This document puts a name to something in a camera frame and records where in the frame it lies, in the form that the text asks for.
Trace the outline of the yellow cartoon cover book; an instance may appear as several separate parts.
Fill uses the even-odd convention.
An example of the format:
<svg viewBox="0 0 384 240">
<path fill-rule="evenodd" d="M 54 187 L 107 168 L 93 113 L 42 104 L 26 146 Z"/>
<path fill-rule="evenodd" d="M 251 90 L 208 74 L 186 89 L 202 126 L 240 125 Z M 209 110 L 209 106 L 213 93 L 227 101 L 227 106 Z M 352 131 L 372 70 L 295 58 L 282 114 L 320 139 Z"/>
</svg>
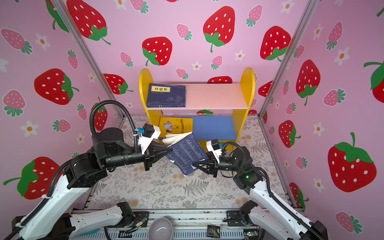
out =
<svg viewBox="0 0 384 240">
<path fill-rule="evenodd" d="M 184 134 L 193 131 L 192 118 L 161 117 L 159 128 L 160 137 L 164 138 L 168 134 Z"/>
</svg>

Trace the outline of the navy blue book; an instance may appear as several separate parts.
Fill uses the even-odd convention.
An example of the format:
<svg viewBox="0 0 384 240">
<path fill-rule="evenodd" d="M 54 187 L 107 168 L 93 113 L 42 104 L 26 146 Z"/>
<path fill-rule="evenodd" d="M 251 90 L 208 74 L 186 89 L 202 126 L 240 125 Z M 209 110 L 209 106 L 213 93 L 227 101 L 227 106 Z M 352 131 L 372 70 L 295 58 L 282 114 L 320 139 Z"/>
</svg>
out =
<svg viewBox="0 0 384 240">
<path fill-rule="evenodd" d="M 146 104 L 147 108 L 185 108 L 186 104 L 161 104 L 161 103 L 150 103 Z"/>
</svg>

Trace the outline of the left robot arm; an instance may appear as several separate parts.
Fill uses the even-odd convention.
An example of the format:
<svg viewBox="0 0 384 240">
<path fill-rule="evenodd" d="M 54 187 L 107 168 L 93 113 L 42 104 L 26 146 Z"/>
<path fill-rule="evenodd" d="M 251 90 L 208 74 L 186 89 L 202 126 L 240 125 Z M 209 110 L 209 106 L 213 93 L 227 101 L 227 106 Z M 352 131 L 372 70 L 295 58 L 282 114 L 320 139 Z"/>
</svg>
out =
<svg viewBox="0 0 384 240">
<path fill-rule="evenodd" d="M 129 119 L 133 130 L 132 146 L 125 143 L 121 129 L 107 128 L 97 132 L 95 116 L 106 105 L 120 107 L 127 117 L 130 116 L 121 103 L 113 100 L 102 101 L 93 108 L 89 119 L 93 146 L 58 168 L 42 201 L 28 215 L 14 220 L 8 239 L 68 240 L 99 228 L 136 225 L 136 216 L 126 202 L 83 216 L 68 214 L 79 197 L 116 168 L 143 163 L 148 171 L 172 152 L 171 148 L 158 143 L 158 127 L 146 124 L 136 128 L 132 119 Z"/>
</svg>

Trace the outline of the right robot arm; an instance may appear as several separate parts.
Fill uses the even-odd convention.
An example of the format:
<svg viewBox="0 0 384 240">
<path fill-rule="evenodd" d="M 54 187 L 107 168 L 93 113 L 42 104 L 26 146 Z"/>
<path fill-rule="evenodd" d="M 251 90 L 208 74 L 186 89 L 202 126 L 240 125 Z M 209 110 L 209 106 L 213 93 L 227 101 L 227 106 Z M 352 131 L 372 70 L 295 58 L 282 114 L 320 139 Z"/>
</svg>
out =
<svg viewBox="0 0 384 240">
<path fill-rule="evenodd" d="M 195 162 L 193 166 L 214 177 L 220 171 L 235 173 L 232 179 L 251 198 L 242 210 L 241 221 L 245 225 L 259 226 L 278 240 L 329 238 L 321 222 L 312 222 L 272 191 L 267 172 L 253 165 L 246 147 L 234 142 L 221 146 L 218 141 L 209 141 L 207 148 L 208 160 Z"/>
</svg>

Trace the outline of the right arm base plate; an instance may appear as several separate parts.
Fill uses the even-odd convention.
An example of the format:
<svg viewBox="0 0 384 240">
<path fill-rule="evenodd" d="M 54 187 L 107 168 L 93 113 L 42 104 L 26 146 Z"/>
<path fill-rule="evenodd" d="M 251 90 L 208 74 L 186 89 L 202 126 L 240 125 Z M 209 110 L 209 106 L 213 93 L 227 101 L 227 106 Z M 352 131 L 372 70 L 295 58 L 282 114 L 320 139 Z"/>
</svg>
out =
<svg viewBox="0 0 384 240">
<path fill-rule="evenodd" d="M 227 211 L 226 218 L 223 220 L 230 227 L 245 227 L 249 224 L 246 213 L 243 211 Z"/>
</svg>

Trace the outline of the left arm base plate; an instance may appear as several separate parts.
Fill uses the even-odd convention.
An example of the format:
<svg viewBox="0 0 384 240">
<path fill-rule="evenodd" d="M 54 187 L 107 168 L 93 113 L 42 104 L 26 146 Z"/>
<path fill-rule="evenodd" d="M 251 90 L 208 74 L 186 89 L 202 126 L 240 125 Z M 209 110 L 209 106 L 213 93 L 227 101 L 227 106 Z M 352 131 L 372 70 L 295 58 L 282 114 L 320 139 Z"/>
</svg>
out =
<svg viewBox="0 0 384 240">
<path fill-rule="evenodd" d="M 133 227 L 146 227 L 149 220 L 150 212 L 136 211 L 131 214 L 127 214 L 119 222 L 122 227 L 133 228 Z"/>
</svg>

